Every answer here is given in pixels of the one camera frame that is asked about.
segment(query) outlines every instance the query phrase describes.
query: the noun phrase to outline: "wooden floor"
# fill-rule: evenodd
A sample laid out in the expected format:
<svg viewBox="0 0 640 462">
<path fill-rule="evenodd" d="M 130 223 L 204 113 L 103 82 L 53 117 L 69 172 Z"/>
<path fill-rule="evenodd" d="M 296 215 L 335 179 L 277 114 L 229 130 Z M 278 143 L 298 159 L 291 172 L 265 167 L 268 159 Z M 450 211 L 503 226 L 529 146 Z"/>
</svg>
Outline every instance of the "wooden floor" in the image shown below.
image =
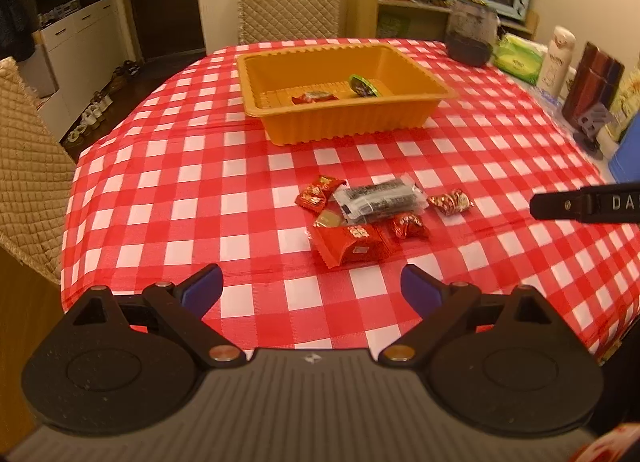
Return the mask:
<svg viewBox="0 0 640 462">
<path fill-rule="evenodd" d="M 96 129 L 86 134 L 80 145 L 67 149 L 71 158 L 78 162 L 82 151 L 100 138 L 110 134 L 111 130 L 124 121 L 129 113 L 136 109 L 140 102 L 145 100 L 158 86 L 202 57 L 204 57 L 204 53 L 179 54 L 145 63 L 139 73 L 131 78 L 126 86 L 111 95 L 113 104 L 105 111 L 104 121 Z"/>
</svg>

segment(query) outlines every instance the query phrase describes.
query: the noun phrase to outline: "green tissue package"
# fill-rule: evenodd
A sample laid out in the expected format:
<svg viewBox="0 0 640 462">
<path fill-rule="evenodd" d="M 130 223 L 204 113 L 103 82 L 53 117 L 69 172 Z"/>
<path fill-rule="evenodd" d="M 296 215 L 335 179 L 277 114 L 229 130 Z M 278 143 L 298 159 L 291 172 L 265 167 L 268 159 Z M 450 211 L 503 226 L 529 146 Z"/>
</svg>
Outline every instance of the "green tissue package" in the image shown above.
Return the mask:
<svg viewBox="0 0 640 462">
<path fill-rule="evenodd" d="M 494 65 L 518 79 L 535 84 L 540 75 L 545 47 L 513 34 L 505 34 L 494 50 Z"/>
</svg>

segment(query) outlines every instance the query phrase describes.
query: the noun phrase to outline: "red and white checkered tablecloth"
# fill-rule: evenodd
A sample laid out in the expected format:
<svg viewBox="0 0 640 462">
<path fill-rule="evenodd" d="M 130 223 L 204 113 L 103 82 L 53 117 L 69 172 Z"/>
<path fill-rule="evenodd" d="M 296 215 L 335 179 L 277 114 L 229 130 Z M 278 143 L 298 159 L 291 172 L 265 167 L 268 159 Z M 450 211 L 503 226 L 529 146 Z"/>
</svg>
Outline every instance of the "red and white checkered tablecloth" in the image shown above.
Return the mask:
<svg viewBox="0 0 640 462">
<path fill-rule="evenodd" d="M 638 229 L 536 222 L 528 210 L 534 192 L 602 183 L 596 168 L 513 81 L 451 61 L 434 42 L 389 41 L 460 94 L 423 129 L 273 145 L 243 112 L 236 56 L 325 42 L 219 50 L 81 156 L 63 238 L 65 309 L 92 285 L 139 292 L 219 263 L 225 289 L 204 320 L 243 349 L 368 345 L 377 355 L 418 322 L 400 293 L 409 262 L 487 292 L 533 285 L 601 353 L 639 311 Z M 357 186 L 404 172 L 428 193 L 462 187 L 476 208 L 428 210 L 429 241 L 328 270 L 295 196 L 318 174 Z"/>
</svg>

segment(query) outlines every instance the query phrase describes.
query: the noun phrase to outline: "glass jar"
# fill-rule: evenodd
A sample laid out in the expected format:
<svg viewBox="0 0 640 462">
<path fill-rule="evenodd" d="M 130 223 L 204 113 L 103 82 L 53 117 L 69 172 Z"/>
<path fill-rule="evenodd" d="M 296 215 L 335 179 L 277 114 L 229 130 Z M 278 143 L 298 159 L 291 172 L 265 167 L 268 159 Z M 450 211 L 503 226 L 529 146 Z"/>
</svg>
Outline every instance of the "glass jar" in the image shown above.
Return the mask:
<svg viewBox="0 0 640 462">
<path fill-rule="evenodd" d="M 451 7 L 445 35 L 447 54 L 469 66 L 484 66 L 491 59 L 498 39 L 500 20 L 487 5 L 457 0 Z"/>
</svg>

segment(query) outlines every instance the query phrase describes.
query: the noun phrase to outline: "green snack package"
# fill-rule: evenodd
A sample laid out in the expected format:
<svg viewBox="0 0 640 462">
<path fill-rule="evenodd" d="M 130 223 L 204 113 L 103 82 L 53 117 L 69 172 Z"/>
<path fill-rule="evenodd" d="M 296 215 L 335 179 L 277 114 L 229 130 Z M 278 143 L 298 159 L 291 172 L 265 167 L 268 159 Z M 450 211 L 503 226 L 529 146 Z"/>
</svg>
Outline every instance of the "green snack package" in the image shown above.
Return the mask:
<svg viewBox="0 0 640 462">
<path fill-rule="evenodd" d="M 349 77 L 349 86 L 358 96 L 380 96 L 380 92 L 364 77 L 353 75 Z"/>
<path fill-rule="evenodd" d="M 615 142 L 621 142 L 626 128 L 640 111 L 640 62 L 620 83 L 610 111 L 614 120 L 606 125 L 607 131 Z"/>
<path fill-rule="evenodd" d="M 494 50 L 497 68 L 529 84 L 537 82 L 544 58 L 539 45 L 513 34 L 505 34 Z"/>
</svg>

